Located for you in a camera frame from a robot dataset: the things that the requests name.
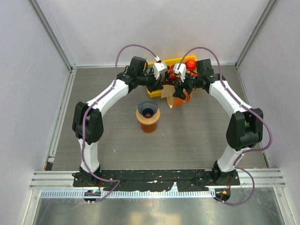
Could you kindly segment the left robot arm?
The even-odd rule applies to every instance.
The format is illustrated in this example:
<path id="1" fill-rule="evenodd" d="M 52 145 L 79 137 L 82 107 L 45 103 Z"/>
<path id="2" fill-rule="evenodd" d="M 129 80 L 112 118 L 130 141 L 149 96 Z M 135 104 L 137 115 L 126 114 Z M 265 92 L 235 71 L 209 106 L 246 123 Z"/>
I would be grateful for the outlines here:
<path id="1" fill-rule="evenodd" d="M 81 146 L 81 165 L 74 174 L 78 184 L 96 186 L 100 177 L 98 161 L 98 141 L 104 132 L 103 117 L 121 98 L 138 86 L 149 86 L 155 90 L 163 86 L 160 77 L 168 70 L 167 65 L 156 57 L 149 66 L 146 59 L 134 56 L 123 72 L 97 97 L 87 103 L 78 102 L 75 106 L 72 130 Z"/>

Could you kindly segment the wooden ring collar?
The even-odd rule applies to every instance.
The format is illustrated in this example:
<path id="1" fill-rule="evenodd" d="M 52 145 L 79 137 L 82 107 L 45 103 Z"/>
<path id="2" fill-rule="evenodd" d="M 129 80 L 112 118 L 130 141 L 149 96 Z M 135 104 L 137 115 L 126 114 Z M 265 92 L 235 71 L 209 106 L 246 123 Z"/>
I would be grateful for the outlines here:
<path id="1" fill-rule="evenodd" d="M 160 117 L 160 110 L 158 109 L 157 112 L 150 118 L 145 118 L 143 117 L 142 114 L 140 114 L 138 112 L 138 110 L 136 110 L 136 118 L 138 119 L 138 121 L 141 123 L 141 124 L 144 124 L 144 125 L 152 125 L 152 124 L 155 124 L 157 123 L 157 121 L 159 120 L 159 117 Z"/>

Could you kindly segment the orange coffee filter box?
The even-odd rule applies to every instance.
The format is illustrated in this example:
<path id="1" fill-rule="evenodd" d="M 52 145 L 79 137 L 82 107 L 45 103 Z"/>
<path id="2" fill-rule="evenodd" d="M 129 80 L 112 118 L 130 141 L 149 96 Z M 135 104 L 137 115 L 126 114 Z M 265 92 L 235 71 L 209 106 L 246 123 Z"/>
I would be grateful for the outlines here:
<path id="1" fill-rule="evenodd" d="M 170 108 L 175 108 L 179 105 L 182 105 L 192 99 L 192 93 L 188 94 L 186 90 L 183 90 L 183 93 L 186 95 L 186 98 L 183 100 L 181 98 L 175 98 L 173 96 L 169 96 L 166 98 L 167 104 Z"/>

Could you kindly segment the orange glass carafe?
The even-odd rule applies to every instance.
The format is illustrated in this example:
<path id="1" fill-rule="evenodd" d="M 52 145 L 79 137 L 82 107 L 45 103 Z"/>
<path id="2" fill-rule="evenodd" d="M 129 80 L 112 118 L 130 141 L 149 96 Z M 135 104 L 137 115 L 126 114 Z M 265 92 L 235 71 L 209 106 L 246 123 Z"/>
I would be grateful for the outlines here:
<path id="1" fill-rule="evenodd" d="M 151 125 L 141 124 L 141 128 L 145 133 L 153 133 L 157 129 L 157 123 Z"/>

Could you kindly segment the blue plastic dripper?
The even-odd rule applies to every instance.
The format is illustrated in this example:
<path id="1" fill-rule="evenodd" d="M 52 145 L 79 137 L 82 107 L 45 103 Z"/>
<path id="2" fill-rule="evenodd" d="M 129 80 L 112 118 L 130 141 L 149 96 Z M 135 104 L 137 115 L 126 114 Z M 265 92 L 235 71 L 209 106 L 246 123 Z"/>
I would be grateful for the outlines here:
<path id="1" fill-rule="evenodd" d="M 158 105 L 152 100 L 143 100 L 139 103 L 137 110 L 140 115 L 148 119 L 157 113 Z"/>

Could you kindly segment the brown paper coffee filter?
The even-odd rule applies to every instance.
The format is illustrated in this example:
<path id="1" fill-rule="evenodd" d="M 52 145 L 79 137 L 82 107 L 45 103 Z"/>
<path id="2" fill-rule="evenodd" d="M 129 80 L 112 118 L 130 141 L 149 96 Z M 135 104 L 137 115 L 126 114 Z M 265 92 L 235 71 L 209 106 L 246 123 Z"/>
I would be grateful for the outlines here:
<path id="1" fill-rule="evenodd" d="M 176 98 L 173 96 L 175 88 L 173 85 L 164 85 L 161 90 L 161 98 L 165 98 L 169 105 L 173 105 Z"/>

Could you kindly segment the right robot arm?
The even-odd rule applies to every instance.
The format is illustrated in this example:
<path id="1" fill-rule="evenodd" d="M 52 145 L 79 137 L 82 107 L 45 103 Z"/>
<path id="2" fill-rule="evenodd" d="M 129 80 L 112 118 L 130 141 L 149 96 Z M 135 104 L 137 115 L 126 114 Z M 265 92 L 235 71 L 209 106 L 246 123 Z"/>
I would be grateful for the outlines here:
<path id="1" fill-rule="evenodd" d="M 263 138 L 263 112 L 247 105 L 229 86 L 221 74 L 214 73 L 209 59 L 196 62 L 197 73 L 192 76 L 185 64 L 176 63 L 173 73 L 180 77 L 175 84 L 176 98 L 185 98 L 193 89 L 201 88 L 213 96 L 230 117 L 226 131 L 227 147 L 214 163 L 210 182 L 222 185 L 236 172 L 236 165 L 243 155 Z"/>

